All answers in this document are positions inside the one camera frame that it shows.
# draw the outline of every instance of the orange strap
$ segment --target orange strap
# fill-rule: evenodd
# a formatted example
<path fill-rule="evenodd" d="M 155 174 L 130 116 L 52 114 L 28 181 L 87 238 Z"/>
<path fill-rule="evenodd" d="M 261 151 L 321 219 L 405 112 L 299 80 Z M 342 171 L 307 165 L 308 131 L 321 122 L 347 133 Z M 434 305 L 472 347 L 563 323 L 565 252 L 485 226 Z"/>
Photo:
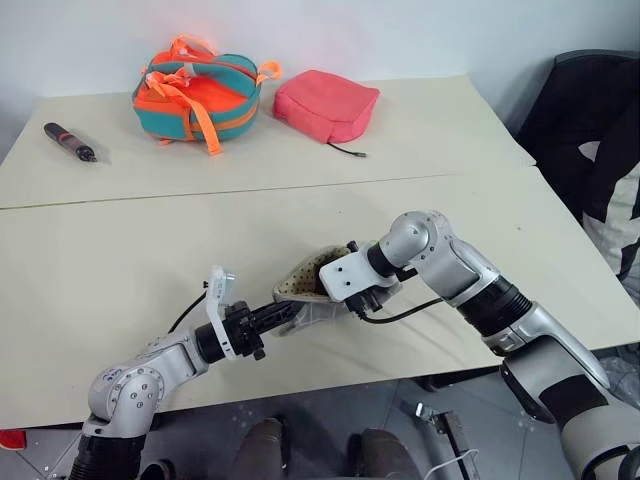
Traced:
<path fill-rule="evenodd" d="M 282 75 L 282 68 L 278 62 L 265 62 L 258 68 L 258 77 L 256 78 L 256 86 L 260 85 L 267 79 L 277 80 Z"/>
<path fill-rule="evenodd" d="M 215 155 L 222 151 L 220 148 L 220 141 L 218 140 L 218 134 L 216 133 L 216 129 L 213 126 L 213 122 L 211 121 L 211 117 L 209 117 L 209 113 L 206 108 L 204 108 L 202 104 L 189 98 L 174 86 L 188 85 L 189 77 L 184 68 L 180 68 L 176 73 L 170 73 L 168 75 L 160 72 L 151 72 L 147 75 L 146 81 L 149 88 L 153 88 L 162 97 L 169 98 L 171 101 L 178 104 L 183 104 L 183 102 L 185 102 L 189 105 L 198 119 L 198 124 L 200 125 L 202 135 L 207 142 L 209 153 L 211 155 Z M 187 130 L 186 133 L 189 136 L 189 140 L 193 140 L 193 133 L 190 130 Z"/>
<path fill-rule="evenodd" d="M 206 63 L 211 62 L 213 57 L 218 55 L 218 52 L 207 42 L 186 33 L 173 39 L 169 51 L 173 60 L 198 60 Z"/>

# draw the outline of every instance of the pink bag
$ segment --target pink bag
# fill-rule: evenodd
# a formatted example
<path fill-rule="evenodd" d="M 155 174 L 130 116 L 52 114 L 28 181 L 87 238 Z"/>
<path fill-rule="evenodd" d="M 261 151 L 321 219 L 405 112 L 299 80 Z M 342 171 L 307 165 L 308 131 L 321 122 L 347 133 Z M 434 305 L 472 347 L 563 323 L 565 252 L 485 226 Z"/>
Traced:
<path fill-rule="evenodd" d="M 377 88 L 307 70 L 278 89 L 273 116 L 320 143 L 349 142 L 364 133 L 379 95 Z"/>

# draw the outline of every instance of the floor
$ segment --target floor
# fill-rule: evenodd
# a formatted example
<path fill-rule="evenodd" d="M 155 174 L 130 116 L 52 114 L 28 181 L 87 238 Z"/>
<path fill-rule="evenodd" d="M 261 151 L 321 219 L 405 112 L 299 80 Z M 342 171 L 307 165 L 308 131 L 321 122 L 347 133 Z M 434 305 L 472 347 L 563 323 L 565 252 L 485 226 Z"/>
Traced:
<path fill-rule="evenodd" d="M 422 473 L 453 457 L 446 437 L 415 419 L 418 401 L 455 411 L 481 479 L 572 479 L 553 426 L 531 421 L 497 373 L 428 392 L 413 380 L 378 382 L 163 414 L 143 452 L 143 465 L 170 458 L 179 478 L 223 479 L 243 435 L 255 422 L 284 414 L 292 429 L 293 478 L 343 473 L 349 437 L 367 427 L 395 433 Z M 79 431 L 28 432 L 22 452 L 0 450 L 0 478 L 45 480 L 69 474 Z M 452 465 L 432 480 L 459 480 Z"/>

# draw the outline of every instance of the screwdriver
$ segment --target screwdriver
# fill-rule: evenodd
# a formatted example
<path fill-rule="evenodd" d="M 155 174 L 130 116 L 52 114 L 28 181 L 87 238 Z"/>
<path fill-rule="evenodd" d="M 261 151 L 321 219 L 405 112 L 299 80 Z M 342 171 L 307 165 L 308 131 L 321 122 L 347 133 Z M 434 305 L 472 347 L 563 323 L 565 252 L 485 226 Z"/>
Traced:
<path fill-rule="evenodd" d="M 97 162 L 93 149 L 84 144 L 78 137 L 70 134 L 57 123 L 47 123 L 44 132 L 83 162 Z"/>

